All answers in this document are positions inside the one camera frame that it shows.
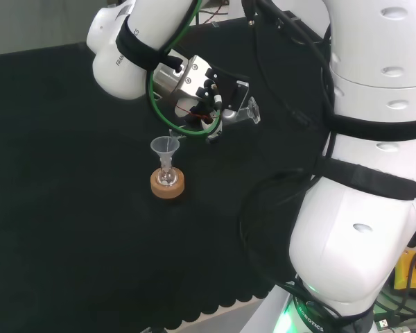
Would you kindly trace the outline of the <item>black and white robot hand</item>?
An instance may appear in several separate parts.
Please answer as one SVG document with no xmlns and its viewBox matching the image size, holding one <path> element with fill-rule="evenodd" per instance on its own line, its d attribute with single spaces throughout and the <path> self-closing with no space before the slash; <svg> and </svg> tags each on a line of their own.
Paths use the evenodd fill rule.
<svg viewBox="0 0 416 333">
<path fill-rule="evenodd" d="M 176 89 L 175 114 L 187 130 L 206 130 L 217 142 L 226 126 L 242 121 L 259 123 L 259 107 L 249 83 L 217 68 L 194 65 Z"/>
</svg>

